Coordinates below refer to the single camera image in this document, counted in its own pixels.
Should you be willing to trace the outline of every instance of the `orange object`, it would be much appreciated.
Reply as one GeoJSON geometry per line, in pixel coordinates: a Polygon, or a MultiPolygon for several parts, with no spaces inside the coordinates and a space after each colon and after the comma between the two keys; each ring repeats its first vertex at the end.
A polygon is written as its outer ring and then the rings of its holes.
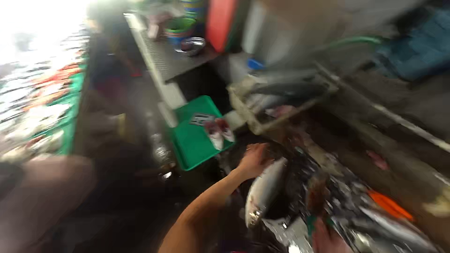
{"type": "Polygon", "coordinates": [[[409,221],[414,221],[414,217],[391,198],[374,190],[369,191],[369,196],[375,201],[375,203],[377,203],[381,208],[383,208],[386,212],[388,212],[395,218],[404,218],[409,221]]]}
{"type": "Polygon", "coordinates": [[[206,40],[218,52],[224,52],[238,0],[210,0],[206,40]]]}

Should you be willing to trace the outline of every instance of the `metal bowl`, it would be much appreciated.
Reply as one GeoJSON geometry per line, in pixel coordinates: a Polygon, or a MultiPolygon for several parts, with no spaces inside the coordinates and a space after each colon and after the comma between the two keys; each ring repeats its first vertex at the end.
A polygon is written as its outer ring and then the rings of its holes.
{"type": "Polygon", "coordinates": [[[205,47],[206,41],[200,37],[190,37],[181,41],[181,48],[176,48],[175,51],[187,56],[194,56],[205,47]]]}

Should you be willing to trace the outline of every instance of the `finger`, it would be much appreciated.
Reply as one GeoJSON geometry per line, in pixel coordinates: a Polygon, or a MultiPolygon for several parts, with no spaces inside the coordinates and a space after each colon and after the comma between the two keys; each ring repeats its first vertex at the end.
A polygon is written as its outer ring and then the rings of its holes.
{"type": "Polygon", "coordinates": [[[317,217],[316,222],[314,223],[315,234],[318,238],[320,238],[323,242],[330,241],[330,233],[328,231],[327,226],[325,225],[322,217],[317,217]]]}

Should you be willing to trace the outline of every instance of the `cutting board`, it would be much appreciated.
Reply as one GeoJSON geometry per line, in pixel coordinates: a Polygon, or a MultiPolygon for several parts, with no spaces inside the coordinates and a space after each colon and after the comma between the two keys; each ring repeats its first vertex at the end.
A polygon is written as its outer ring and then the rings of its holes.
{"type": "Polygon", "coordinates": [[[238,0],[210,0],[206,39],[221,53],[225,51],[238,0]]]}

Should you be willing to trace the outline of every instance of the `green basket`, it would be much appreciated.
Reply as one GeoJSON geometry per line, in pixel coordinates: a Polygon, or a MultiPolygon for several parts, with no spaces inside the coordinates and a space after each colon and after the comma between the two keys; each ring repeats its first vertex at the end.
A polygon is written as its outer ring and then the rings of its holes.
{"type": "Polygon", "coordinates": [[[169,129],[169,133],[175,156],[182,170],[192,170],[233,145],[232,142],[225,140],[223,149],[216,150],[204,128],[190,124],[195,113],[222,117],[222,114],[209,96],[200,96],[174,111],[178,118],[178,125],[169,129]]]}

